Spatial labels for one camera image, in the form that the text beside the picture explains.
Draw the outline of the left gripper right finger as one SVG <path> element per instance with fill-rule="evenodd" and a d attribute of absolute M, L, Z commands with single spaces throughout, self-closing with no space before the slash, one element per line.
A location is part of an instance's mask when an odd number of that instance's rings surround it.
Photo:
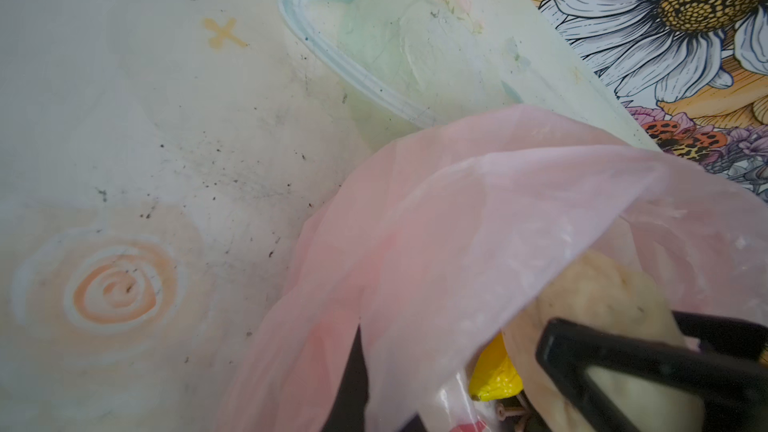
<path fill-rule="evenodd" d="M 638 425 L 603 392 L 591 369 L 619 372 L 688 393 L 704 405 L 706 431 L 767 428 L 767 328 L 745 320 L 676 311 L 697 350 L 601 332 L 562 318 L 550 320 L 536 360 L 557 390 L 597 431 L 636 431 Z"/>

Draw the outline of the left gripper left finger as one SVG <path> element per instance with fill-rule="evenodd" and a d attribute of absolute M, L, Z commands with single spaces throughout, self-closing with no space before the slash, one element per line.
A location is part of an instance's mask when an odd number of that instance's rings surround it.
<path fill-rule="evenodd" d="M 323 432 L 364 432 L 369 381 L 357 330 L 331 412 Z"/>

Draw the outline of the pink plastic bag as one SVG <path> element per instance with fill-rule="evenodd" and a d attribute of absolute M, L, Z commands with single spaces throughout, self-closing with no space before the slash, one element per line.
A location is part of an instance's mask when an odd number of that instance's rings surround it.
<path fill-rule="evenodd" d="M 518 105 L 382 148 L 308 220 L 220 431 L 318 431 L 350 349 L 364 424 L 396 431 L 594 248 L 672 308 L 767 320 L 767 207 L 697 164 Z"/>

